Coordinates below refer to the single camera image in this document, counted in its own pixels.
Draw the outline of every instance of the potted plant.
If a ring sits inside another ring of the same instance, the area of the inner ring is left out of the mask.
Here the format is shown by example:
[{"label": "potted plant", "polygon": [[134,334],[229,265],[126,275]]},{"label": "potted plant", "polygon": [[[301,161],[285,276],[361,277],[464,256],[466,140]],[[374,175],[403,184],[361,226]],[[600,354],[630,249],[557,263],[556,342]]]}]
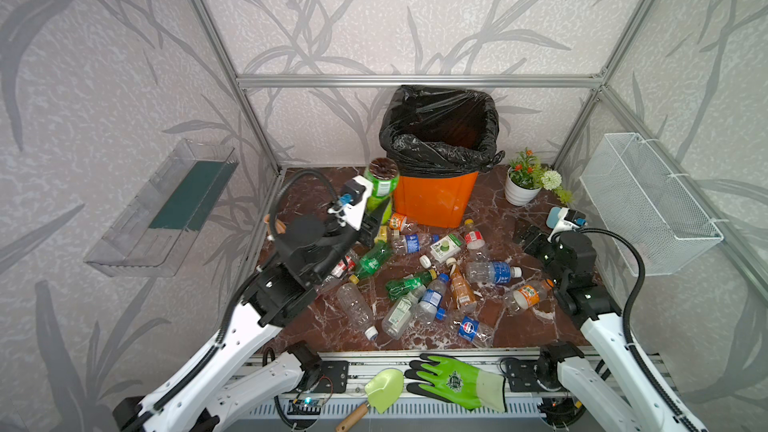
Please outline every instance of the potted plant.
[{"label": "potted plant", "polygon": [[573,194],[562,187],[562,181],[563,178],[557,171],[543,166],[538,157],[533,155],[533,151],[526,148],[509,163],[504,196],[510,204],[524,206],[533,200],[542,188],[546,188],[552,190],[560,201],[567,205],[573,199]]}]

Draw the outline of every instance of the glove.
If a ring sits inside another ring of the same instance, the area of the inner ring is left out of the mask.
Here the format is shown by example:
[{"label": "glove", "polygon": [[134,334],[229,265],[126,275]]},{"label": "glove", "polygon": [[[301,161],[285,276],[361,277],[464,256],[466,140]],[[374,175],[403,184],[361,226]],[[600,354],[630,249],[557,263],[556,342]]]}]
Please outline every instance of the glove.
[{"label": "glove", "polygon": [[419,357],[424,361],[412,360],[406,377],[428,383],[411,382],[406,386],[411,394],[453,402],[467,410],[485,406],[497,412],[506,411],[503,376],[447,355],[421,354]]}]

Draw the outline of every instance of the trash bin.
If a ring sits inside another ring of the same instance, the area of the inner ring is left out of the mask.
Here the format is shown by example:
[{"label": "trash bin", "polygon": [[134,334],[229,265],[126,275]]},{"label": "trash bin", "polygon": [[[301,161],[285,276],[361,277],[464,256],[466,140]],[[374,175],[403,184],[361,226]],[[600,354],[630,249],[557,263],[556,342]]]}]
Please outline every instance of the trash bin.
[{"label": "trash bin", "polygon": [[498,113],[487,93],[400,86],[379,132],[400,169],[395,210],[425,226],[459,226],[478,173],[504,158],[497,137]]}]

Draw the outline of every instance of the wall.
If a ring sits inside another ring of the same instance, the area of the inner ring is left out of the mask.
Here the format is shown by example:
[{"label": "wall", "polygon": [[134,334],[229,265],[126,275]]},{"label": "wall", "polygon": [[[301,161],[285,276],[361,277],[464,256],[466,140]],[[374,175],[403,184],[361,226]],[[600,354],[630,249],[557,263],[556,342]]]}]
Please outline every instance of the wall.
[{"label": "wall", "polygon": [[[638,0],[206,0],[239,74],[591,74]],[[392,89],[251,90],[282,163],[377,156]],[[554,157],[585,90],[496,90],[498,148]]]},{"label": "wall", "polygon": [[[115,430],[213,333],[274,175],[187,0],[2,0],[0,56],[0,430]],[[83,264],[181,138],[240,158],[181,270]]]},{"label": "wall", "polygon": [[[766,15],[768,0],[661,0],[610,82],[762,257]],[[623,131],[598,106],[564,166],[577,207],[596,213],[578,176],[602,135]],[[634,278],[613,245],[596,243],[603,278],[623,301]],[[632,318],[710,430],[764,429],[768,310],[720,247],[676,274],[648,278]]]}]

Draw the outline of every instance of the white bottle cap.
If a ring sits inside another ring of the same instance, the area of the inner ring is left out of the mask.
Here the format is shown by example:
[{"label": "white bottle cap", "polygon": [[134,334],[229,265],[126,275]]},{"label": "white bottle cap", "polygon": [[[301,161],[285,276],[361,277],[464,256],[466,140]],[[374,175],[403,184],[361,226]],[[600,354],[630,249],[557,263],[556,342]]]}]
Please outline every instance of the white bottle cap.
[{"label": "white bottle cap", "polygon": [[375,327],[368,327],[365,334],[366,338],[370,341],[375,341],[376,338],[379,337],[379,331],[377,331]]}]

